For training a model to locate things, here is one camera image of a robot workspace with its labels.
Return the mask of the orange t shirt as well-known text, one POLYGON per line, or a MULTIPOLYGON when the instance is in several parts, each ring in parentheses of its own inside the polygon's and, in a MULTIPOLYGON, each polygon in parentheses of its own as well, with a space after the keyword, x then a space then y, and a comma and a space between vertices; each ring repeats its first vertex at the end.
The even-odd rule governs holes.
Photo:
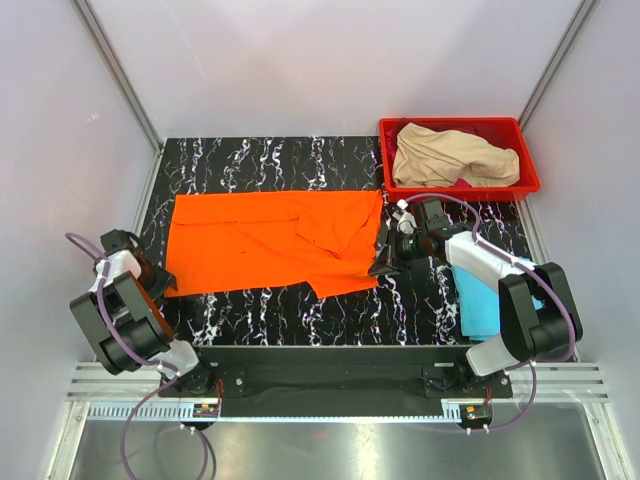
POLYGON ((371 289, 379 191, 179 195, 165 267, 171 297, 308 283, 318 298, 371 289))

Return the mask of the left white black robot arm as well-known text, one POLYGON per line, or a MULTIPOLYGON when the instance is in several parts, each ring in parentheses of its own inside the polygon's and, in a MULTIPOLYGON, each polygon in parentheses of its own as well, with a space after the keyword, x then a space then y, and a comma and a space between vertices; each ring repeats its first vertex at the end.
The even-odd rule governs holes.
POLYGON ((113 229, 98 246, 72 232, 65 238, 93 263, 94 282, 70 302, 70 311, 98 362, 113 375, 151 367, 181 394, 208 394, 216 372, 196 347, 176 337, 160 311, 167 291, 177 287, 175 276, 150 262, 130 231, 113 229))

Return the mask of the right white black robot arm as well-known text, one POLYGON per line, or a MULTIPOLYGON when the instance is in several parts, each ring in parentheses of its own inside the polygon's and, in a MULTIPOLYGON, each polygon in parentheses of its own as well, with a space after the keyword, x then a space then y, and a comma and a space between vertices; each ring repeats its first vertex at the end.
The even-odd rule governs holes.
POLYGON ((583 329, 564 270, 553 262, 525 261, 485 240, 479 233, 480 214, 469 203, 463 206, 473 222, 450 222, 442 207, 445 198, 426 193, 398 201, 368 271, 372 277, 397 275, 425 258, 438 258, 467 271, 497 295, 498 333, 471 346, 425 384, 472 397, 501 373, 536 361, 571 359, 583 329))

